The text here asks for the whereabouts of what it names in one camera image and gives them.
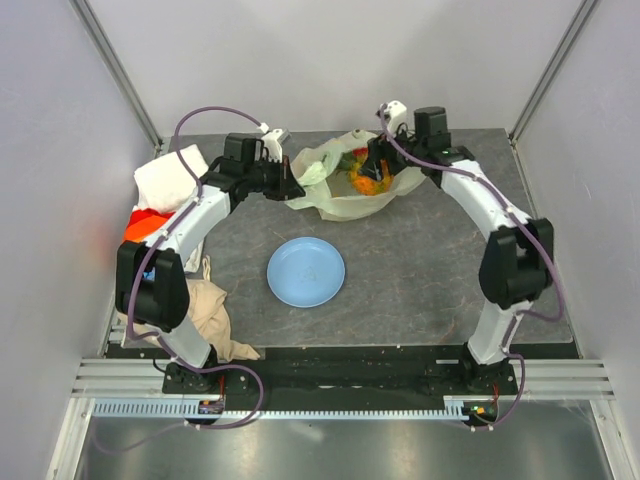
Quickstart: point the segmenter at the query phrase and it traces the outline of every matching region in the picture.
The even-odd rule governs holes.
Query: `gray table surface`
[[[343,132],[294,133],[284,145],[292,159]],[[530,211],[504,130],[454,130],[492,182],[517,206]],[[208,162],[222,153],[223,135],[187,136]],[[266,269],[287,240],[322,238],[342,254],[347,277],[325,305],[293,308],[270,291]],[[473,333],[483,297],[478,268],[484,241],[450,197],[425,181],[382,211],[351,222],[320,219],[315,209],[294,211],[252,194],[207,235],[211,280],[228,292],[232,338],[254,346],[460,344]],[[555,311],[547,290],[539,311]],[[567,321],[547,324],[525,318],[515,342],[567,342]]]

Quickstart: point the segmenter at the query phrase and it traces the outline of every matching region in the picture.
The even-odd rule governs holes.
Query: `white towel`
[[[189,168],[198,176],[207,171],[197,145],[181,150]],[[138,168],[133,177],[140,195],[138,208],[160,213],[175,212],[191,196],[196,182],[180,163],[176,153],[168,153]]]

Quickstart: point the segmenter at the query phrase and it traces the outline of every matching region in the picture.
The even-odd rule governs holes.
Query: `orange object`
[[[358,148],[354,150],[353,155],[356,157],[356,161],[349,170],[349,181],[353,188],[362,195],[374,196],[380,195],[389,191],[391,188],[391,182],[393,182],[393,175],[389,173],[389,165],[386,160],[382,160],[380,165],[382,166],[382,180],[376,182],[364,175],[359,175],[358,170],[364,164],[367,159],[369,150],[367,148]]]
[[[136,210],[129,218],[122,241],[141,242],[164,225],[173,213],[158,213],[150,208]]]

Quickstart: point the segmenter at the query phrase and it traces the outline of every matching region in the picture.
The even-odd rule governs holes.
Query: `beige cloth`
[[[203,280],[187,279],[189,288],[189,310],[187,315],[200,335],[214,346],[218,360],[257,360],[260,358],[250,345],[231,340],[231,321],[224,308],[227,292],[209,281],[211,263],[208,256],[202,259]],[[121,321],[126,322],[126,315],[118,314]],[[134,324],[137,334],[148,332],[144,325]],[[157,345],[155,339],[150,343]]]

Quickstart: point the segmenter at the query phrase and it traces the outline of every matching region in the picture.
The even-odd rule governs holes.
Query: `cable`
[[[179,145],[180,129],[185,124],[185,122],[189,120],[191,117],[193,117],[194,115],[197,115],[203,112],[213,112],[213,111],[233,113],[235,115],[239,115],[241,117],[246,118],[247,120],[249,120],[250,122],[253,122],[257,126],[262,125],[258,120],[256,120],[254,117],[252,117],[247,113],[241,112],[240,110],[236,110],[235,108],[219,107],[219,106],[197,108],[187,113],[184,117],[182,117],[182,119],[180,119],[180,121],[176,125],[176,130],[173,134],[171,141],[175,146],[176,154],[178,155],[178,159],[180,160],[180,163],[196,183],[196,196],[194,199],[191,200],[187,208],[185,208],[182,211],[182,213],[178,215],[175,218],[175,220],[173,220],[169,224],[169,226],[164,231],[164,235],[161,235],[158,237],[158,239],[153,243],[153,245],[151,245],[151,247],[149,247],[149,250],[147,251],[145,256],[142,258],[142,262],[140,263],[138,272],[136,273],[136,276],[133,279],[133,286],[131,287],[131,297],[129,299],[129,305],[127,308],[127,317],[129,318],[129,321],[127,322],[127,337],[130,338],[131,340],[142,340],[144,338],[158,336],[158,334],[155,332],[147,332],[147,333],[137,335],[133,331],[133,319],[135,318],[134,309],[136,304],[136,298],[138,296],[138,290],[140,289],[140,283],[142,282],[142,277],[144,275],[144,272],[147,268],[147,265],[149,265],[149,261],[151,260],[151,257],[153,256],[155,251],[162,244],[162,242],[164,242],[164,240],[171,234],[171,232],[173,232],[173,230],[175,230],[175,228],[187,217],[187,215],[191,213],[191,211],[196,207],[196,205],[200,201],[200,197],[202,196],[202,182],[200,181],[200,178],[198,178],[198,176],[195,174],[195,172],[191,170],[186,160],[182,156],[182,153],[180,152],[180,145]]]
[[[191,202],[189,203],[189,205],[187,206],[187,208],[184,209],[184,211],[182,211],[182,213],[180,213],[173,222],[171,222],[169,224],[169,226],[165,229],[163,235],[161,235],[160,237],[158,237],[158,239],[149,247],[149,250],[147,251],[147,253],[145,254],[145,256],[142,259],[142,262],[140,263],[140,266],[138,268],[138,271],[136,272],[136,276],[134,277],[133,280],[133,285],[131,288],[131,296],[129,298],[129,305],[127,307],[127,316],[128,316],[128,321],[127,321],[127,328],[126,328],[126,336],[128,338],[130,338],[131,340],[142,340],[144,338],[148,338],[148,337],[156,337],[158,339],[158,343],[160,344],[160,346],[170,355],[171,360],[175,361],[177,363],[179,363],[180,365],[182,365],[185,368],[188,368],[189,370],[196,372],[196,373],[201,373],[201,374],[205,374],[205,373],[215,373],[215,372],[223,372],[223,371],[229,371],[229,370],[241,370],[244,371],[246,373],[248,373],[249,375],[251,375],[253,378],[255,378],[256,382],[258,383],[258,389],[259,389],[259,397],[258,397],[258,401],[256,403],[256,406],[254,407],[254,409],[249,412],[249,414],[247,416],[245,416],[244,418],[241,418],[240,420],[237,420],[235,422],[232,423],[227,423],[227,424],[222,424],[222,425],[195,425],[194,428],[200,430],[200,429],[207,429],[207,430],[227,430],[227,429],[231,429],[231,428],[236,428],[236,427],[240,427],[243,425],[247,425],[248,423],[250,423],[255,415],[258,413],[258,411],[260,410],[260,407],[262,407],[262,403],[264,401],[264,384],[262,383],[262,379],[260,378],[260,376],[251,368],[249,367],[245,367],[244,365],[221,365],[218,367],[213,367],[213,368],[197,368],[194,367],[192,365],[189,365],[187,362],[185,362],[184,360],[182,360],[181,358],[179,358],[176,353],[163,341],[163,339],[159,336],[159,334],[157,332],[147,332],[147,333],[143,333],[140,335],[137,335],[134,330],[133,330],[133,322],[134,322],[134,318],[135,318],[135,304],[136,304],[136,299],[138,296],[138,291],[140,290],[140,283],[142,282],[142,277],[144,275],[144,272],[147,268],[147,265],[149,265],[149,261],[151,260],[151,257],[153,256],[153,254],[156,252],[156,250],[160,247],[160,245],[162,244],[162,242],[164,242],[164,240],[166,238],[168,238],[168,236],[171,234],[171,232],[173,232],[173,230],[176,229],[176,227],[187,217],[187,215],[189,215],[189,213],[196,207],[196,205],[198,204],[200,197],[202,196],[202,182],[200,181],[200,178],[198,178],[198,176],[194,173],[193,170],[191,170],[191,168],[189,167],[189,165],[187,164],[186,160],[184,159],[184,157],[182,156],[182,153],[180,152],[180,145],[179,145],[179,139],[180,139],[180,129],[182,128],[182,126],[184,125],[184,123],[189,120],[191,117],[193,117],[194,115],[197,115],[199,113],[203,113],[203,112],[209,112],[209,111],[221,111],[221,112],[229,112],[229,113],[233,113],[236,115],[239,115],[241,117],[244,117],[246,119],[248,119],[249,121],[253,122],[255,125],[257,126],[262,126],[262,124],[256,120],[254,117],[252,117],[251,115],[241,112],[240,110],[236,110],[234,108],[228,108],[228,107],[219,107],[219,106],[211,106],[211,107],[202,107],[202,108],[198,108],[196,110],[193,110],[189,113],[187,113],[184,117],[182,117],[182,119],[178,122],[178,124],[176,125],[176,129],[175,132],[173,134],[172,137],[172,141],[174,143],[175,149],[176,149],[176,154],[178,155],[178,159],[180,160],[180,163],[182,164],[182,166],[184,167],[184,169],[187,171],[187,173],[191,176],[191,178],[193,178],[195,184],[196,184],[196,196],[195,198],[193,198],[191,200]],[[156,360],[155,358],[152,360],[153,366],[154,368],[156,368],[157,370],[159,370],[162,373],[165,373],[164,370],[162,370],[160,367],[158,367],[158,365],[156,364]],[[91,432],[91,441],[92,443],[95,445],[96,449],[105,454],[105,455],[119,455],[122,453],[126,453],[130,450],[133,450],[134,448],[139,447],[140,445],[143,445],[161,435],[164,435],[165,433],[168,433],[178,427],[182,427],[185,425],[191,425],[190,423],[188,423],[188,421],[185,420],[185,422],[180,422],[180,423],[175,423],[175,424],[171,424],[168,425],[167,427],[159,430],[158,432],[154,433],[153,435],[151,435],[150,437],[146,437],[142,440],[139,440],[125,448],[121,448],[118,450],[113,450],[113,449],[109,449],[106,448],[104,446],[102,446],[100,444],[100,442],[98,441],[96,434],[95,434],[95,430],[96,428],[93,427],[92,432]],[[88,468],[85,466],[84,469],[84,476],[87,477],[88,475]]]
[[[511,219],[511,221],[516,225],[516,227],[518,227],[518,229],[523,233],[523,235],[527,238],[527,240],[531,242],[533,247],[542,257],[542,260],[544,261],[544,264],[546,265],[547,269],[549,270],[549,274],[553,279],[553,285],[555,287],[556,296],[558,297],[558,312],[555,315],[547,316],[542,313],[534,312],[533,310],[518,310],[517,312],[515,312],[515,314],[516,315],[527,314],[527,315],[531,315],[532,317],[545,320],[547,322],[559,321],[564,316],[565,302],[564,302],[564,296],[562,295],[562,290],[560,288],[560,277],[558,275],[558,271],[556,270],[555,265],[553,265],[553,261],[549,257],[549,254],[545,251],[542,244],[540,244],[540,242],[531,234],[531,232],[529,232],[529,230],[527,230],[527,228],[522,224],[522,222],[520,222],[520,220],[518,220],[518,218],[513,214],[513,212],[511,211],[511,207],[509,206],[509,203],[502,196],[500,191],[496,187],[494,187],[493,184],[491,184],[491,182],[488,182],[482,177],[476,176],[474,173],[468,172],[461,168],[446,167],[444,165],[438,165],[437,163],[425,162],[424,160],[421,160],[411,155],[404,148],[402,148],[402,146],[393,137],[391,132],[389,132],[387,122],[384,119],[384,110],[386,107],[387,107],[386,103],[380,107],[380,111],[379,111],[380,125],[382,126],[382,132],[387,137],[387,140],[389,141],[389,143],[391,143],[391,145],[393,145],[393,147],[398,151],[398,153],[400,153],[406,159],[411,160],[413,163],[420,165],[422,167],[431,168],[433,170],[438,170],[441,172],[449,172],[449,173],[455,173],[458,175],[463,175],[465,177],[471,178],[472,180],[478,182],[480,185],[485,187],[489,191],[489,193],[493,195],[496,201],[500,204],[500,206],[502,207],[504,212],[508,215],[508,217]]]
[[[246,415],[244,418],[241,418],[240,420],[237,420],[235,422],[232,423],[225,423],[222,425],[200,425],[199,427],[201,429],[206,429],[206,430],[228,430],[230,428],[236,428],[236,427],[241,427],[243,425],[246,425],[248,423],[251,423],[254,419],[254,416],[258,413],[258,411],[260,410],[260,407],[262,406],[262,402],[264,401],[264,384],[262,383],[262,379],[260,378],[260,376],[252,369],[250,369],[249,367],[245,367],[244,365],[234,365],[234,364],[228,364],[228,365],[220,365],[218,367],[211,367],[211,368],[195,368],[191,365],[188,365],[186,362],[184,362],[181,358],[177,357],[175,352],[173,352],[173,350],[171,350],[171,347],[169,347],[169,345],[166,344],[166,342],[162,339],[162,337],[158,338],[158,343],[160,344],[160,346],[162,346],[162,348],[164,348],[169,355],[171,355],[171,360],[175,361],[177,363],[179,363],[180,365],[182,365],[183,367],[188,368],[189,370],[191,370],[192,372],[196,372],[196,373],[217,373],[217,372],[224,372],[224,371],[228,371],[228,370],[241,370],[243,372],[247,372],[249,375],[251,375],[256,382],[258,383],[258,389],[259,389],[259,397],[258,397],[258,401],[256,402],[256,406],[253,408],[253,410],[251,410],[251,412],[249,412],[248,415]]]
[[[555,287],[556,296],[558,298],[558,312],[555,315],[548,316],[548,315],[544,315],[542,313],[535,312],[533,310],[518,310],[518,311],[515,312],[513,318],[511,319],[511,323],[509,324],[509,327],[507,328],[507,332],[506,332],[504,338],[502,339],[502,343],[501,343],[502,351],[504,352],[504,354],[505,354],[505,356],[507,358],[509,358],[511,360],[518,360],[520,362],[520,369],[521,369],[522,373],[521,373],[521,378],[520,378],[520,386],[518,388],[518,392],[516,394],[516,398],[514,399],[514,401],[511,404],[511,406],[507,409],[505,414],[502,417],[496,419],[496,421],[493,422],[491,425],[487,425],[487,426],[484,426],[484,427],[474,427],[475,430],[492,430],[493,427],[496,427],[496,426],[500,425],[507,418],[509,418],[509,416],[513,413],[513,411],[516,409],[516,407],[520,403],[520,399],[522,398],[522,394],[524,393],[524,383],[525,383],[525,364],[524,364],[525,362],[524,362],[524,357],[522,355],[520,355],[519,353],[511,353],[511,352],[509,352],[509,350],[507,348],[507,345],[509,343],[509,338],[511,337],[511,333],[513,332],[513,330],[515,329],[515,327],[516,327],[516,325],[518,323],[517,316],[526,314],[526,315],[530,315],[532,317],[539,318],[541,320],[545,320],[547,322],[558,322],[564,316],[565,301],[564,301],[564,296],[562,295],[562,290],[561,290],[561,287],[560,287],[560,278],[559,278],[559,275],[558,275],[558,271],[556,270],[556,267],[553,264],[553,261],[549,257],[549,254],[547,254],[547,252],[544,249],[544,247],[542,246],[542,244],[540,244],[540,242],[531,234],[531,232],[529,232],[529,230],[527,230],[527,228],[522,224],[522,222],[520,222],[520,220],[513,214],[513,212],[511,211],[511,207],[509,206],[509,203],[502,196],[500,191],[496,187],[493,186],[493,184],[491,184],[490,182],[488,182],[484,178],[478,177],[474,173],[468,172],[466,170],[462,170],[460,168],[455,168],[455,167],[447,167],[447,166],[444,166],[444,165],[438,165],[436,163],[425,162],[424,160],[421,160],[421,159],[411,155],[404,148],[402,148],[402,146],[396,141],[396,139],[393,137],[393,135],[389,131],[389,128],[387,126],[387,122],[384,119],[384,110],[386,108],[387,108],[387,104],[383,104],[383,105],[380,106],[380,110],[379,110],[380,125],[382,126],[382,132],[387,137],[387,140],[389,141],[389,143],[391,143],[391,145],[393,145],[393,147],[398,151],[398,153],[400,153],[403,157],[405,157],[406,159],[412,161],[416,165],[420,165],[422,167],[431,168],[433,170],[438,170],[438,171],[441,171],[441,172],[449,172],[449,173],[454,173],[454,174],[458,174],[458,175],[463,175],[465,177],[471,178],[472,180],[480,183],[480,185],[485,187],[489,191],[489,193],[491,193],[491,195],[493,195],[493,197],[496,199],[496,201],[500,204],[500,206],[502,207],[504,212],[511,219],[511,221],[516,225],[516,227],[518,227],[518,229],[524,234],[524,236],[527,238],[527,240],[529,240],[531,242],[531,244],[536,249],[538,254],[542,257],[542,260],[544,261],[544,264],[547,267],[547,269],[549,270],[549,274],[551,275],[551,278],[553,279],[553,285]]]
[[[500,398],[500,388],[498,387],[498,384],[494,382],[494,384],[493,384],[493,399],[491,400],[491,405],[497,405],[499,398]]]
[[[153,364],[153,368],[155,368],[156,370],[158,370],[160,373],[167,373],[166,370],[161,369],[158,364],[156,363],[156,359],[155,357],[151,359],[151,363]]]
[[[493,405],[493,407],[496,409],[495,418],[497,420],[498,418],[500,418],[500,407],[498,406],[497,403]],[[482,418],[480,415],[478,415],[478,412],[472,411],[471,415],[473,415],[475,418],[477,418],[481,422],[486,423],[487,425],[493,425],[495,423],[495,420],[487,420],[486,418]]]

